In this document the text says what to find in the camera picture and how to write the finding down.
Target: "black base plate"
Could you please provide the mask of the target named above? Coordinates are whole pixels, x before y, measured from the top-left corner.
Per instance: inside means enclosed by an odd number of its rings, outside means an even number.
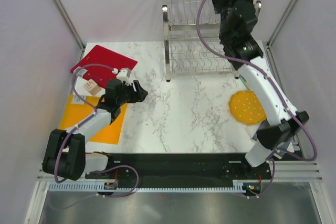
[[[245,153],[239,154],[112,154],[107,168],[117,165],[134,167],[139,175],[139,188],[207,188],[232,187],[234,179],[270,179],[268,164],[247,170],[239,162]],[[113,175],[89,174],[86,178],[114,178]],[[132,188],[136,182],[133,171],[118,169],[121,188]]]

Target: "red cutting board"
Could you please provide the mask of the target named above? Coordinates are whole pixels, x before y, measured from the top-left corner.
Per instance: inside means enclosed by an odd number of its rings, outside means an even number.
[[[74,70],[78,67],[83,67],[92,63],[103,64],[111,68],[117,68],[118,70],[122,68],[129,68],[132,70],[138,62],[117,52],[113,52],[105,47],[96,45],[77,65],[71,69],[71,73],[74,73]],[[87,72],[81,77],[85,80],[94,80],[102,88],[106,87],[109,80],[116,78],[116,75],[112,73],[110,69],[100,66],[87,67],[86,70]]]

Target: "white marble surface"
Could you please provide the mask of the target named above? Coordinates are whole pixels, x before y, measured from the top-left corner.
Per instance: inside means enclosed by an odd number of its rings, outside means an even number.
[[[214,153],[247,152],[258,125],[246,126],[230,114],[231,95],[245,89],[232,74],[174,77],[165,81],[162,42],[88,43],[86,54],[101,45],[139,63],[132,71],[149,92],[129,104],[118,145],[89,142],[88,152]],[[77,82],[80,94],[84,81]]]

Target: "beige block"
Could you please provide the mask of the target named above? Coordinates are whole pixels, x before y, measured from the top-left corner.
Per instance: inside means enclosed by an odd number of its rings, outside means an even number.
[[[91,95],[96,95],[101,90],[101,87],[99,87],[94,80],[88,80],[84,84],[84,88],[89,91]]]

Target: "stainless steel rack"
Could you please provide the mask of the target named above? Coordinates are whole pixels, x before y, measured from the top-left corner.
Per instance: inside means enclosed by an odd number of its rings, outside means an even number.
[[[196,16],[202,0],[162,0],[166,80],[173,76],[232,73],[231,64],[208,51],[196,32]],[[201,13],[202,35],[217,52],[223,52],[218,34],[220,16],[211,0]]]

